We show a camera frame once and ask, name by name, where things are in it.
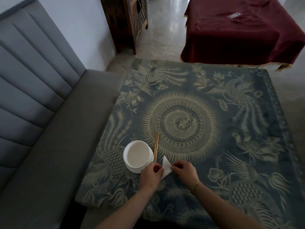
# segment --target white plate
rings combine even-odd
[[[148,162],[147,162],[144,166],[135,169],[135,168],[131,168],[129,165],[127,165],[127,164],[125,163],[127,169],[129,169],[129,170],[130,170],[131,172],[133,172],[133,173],[141,173],[141,170],[142,170],[142,169],[144,169],[149,163],[153,162],[153,151],[152,151],[151,148],[149,148],[149,150],[150,150],[150,157],[149,157]]]

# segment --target table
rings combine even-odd
[[[291,66],[305,34],[277,0],[190,0],[185,62]]]
[[[156,131],[159,163],[192,162],[205,185],[267,228],[301,227],[303,170],[266,70],[135,59],[75,200],[126,203],[139,175],[123,150],[133,140],[153,148]],[[173,173],[142,217],[215,228]]]

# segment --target hand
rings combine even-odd
[[[200,183],[196,168],[190,162],[177,161],[172,164],[170,169],[179,176],[181,181],[191,192],[194,190],[195,186]]]
[[[162,166],[156,162],[147,165],[141,170],[139,191],[147,192],[152,196],[158,188],[163,171]]]

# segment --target chopsticks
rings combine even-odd
[[[159,131],[157,132],[156,142],[155,142],[155,150],[154,150],[154,153],[153,153],[153,161],[154,162],[157,162],[158,142],[159,142]]]

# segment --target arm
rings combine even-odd
[[[147,165],[141,171],[139,191],[95,229],[132,229],[157,190],[163,171],[162,166],[158,163],[152,162]]]
[[[172,165],[171,169],[198,199],[219,229],[265,229],[257,221],[231,206],[203,185],[199,181],[196,169],[191,163],[177,161]]]

